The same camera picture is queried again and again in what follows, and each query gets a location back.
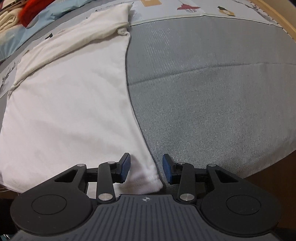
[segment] brown wooden floor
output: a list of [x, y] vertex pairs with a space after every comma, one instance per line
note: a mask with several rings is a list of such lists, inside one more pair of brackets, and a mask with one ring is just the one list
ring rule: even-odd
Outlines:
[[[279, 199], [282, 218], [278, 226], [296, 229], [296, 151], [246, 179]], [[0, 198], [13, 199], [16, 196], [15, 192], [0, 192]]]

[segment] light blue cloth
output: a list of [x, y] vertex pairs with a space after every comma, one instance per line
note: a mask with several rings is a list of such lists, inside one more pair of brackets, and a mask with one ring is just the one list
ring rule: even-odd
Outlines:
[[26, 42], [39, 30], [43, 29], [66, 13], [91, 1], [92, 0], [54, 1], [32, 20], [32, 22], [36, 22], [32, 27], [25, 28], [24, 26], [17, 26], [8, 30], [5, 35], [0, 36], [0, 61], [11, 56], [24, 42]]

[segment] crosshair symbol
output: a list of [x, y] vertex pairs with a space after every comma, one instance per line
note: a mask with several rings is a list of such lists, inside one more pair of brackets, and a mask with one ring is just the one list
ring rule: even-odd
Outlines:
[[148, 201], [150, 201], [150, 200], [151, 200], [151, 198], [144, 197], [144, 198], [142, 198], [141, 200], [143, 200], [144, 202], [148, 202]]

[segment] white cloth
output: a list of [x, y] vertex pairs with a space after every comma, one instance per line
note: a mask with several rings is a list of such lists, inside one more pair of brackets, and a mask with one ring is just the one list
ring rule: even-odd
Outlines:
[[130, 7], [93, 13], [23, 56], [0, 134], [2, 185], [24, 192], [78, 163], [94, 168], [129, 152], [130, 172], [115, 194], [162, 188], [126, 85]]
[[18, 14], [21, 10], [21, 8], [16, 8], [0, 15], [0, 34], [19, 22]]

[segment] wooden edge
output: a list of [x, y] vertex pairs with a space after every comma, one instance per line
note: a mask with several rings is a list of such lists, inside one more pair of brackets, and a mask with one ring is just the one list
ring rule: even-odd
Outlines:
[[264, 2], [263, 0], [250, 0], [256, 6], [261, 8], [264, 12], [266, 12], [270, 17], [272, 17], [275, 21], [277, 21], [283, 28], [290, 34], [290, 36], [296, 41], [296, 28], [289, 23], [287, 19], [279, 12], [277, 12], [273, 7]]

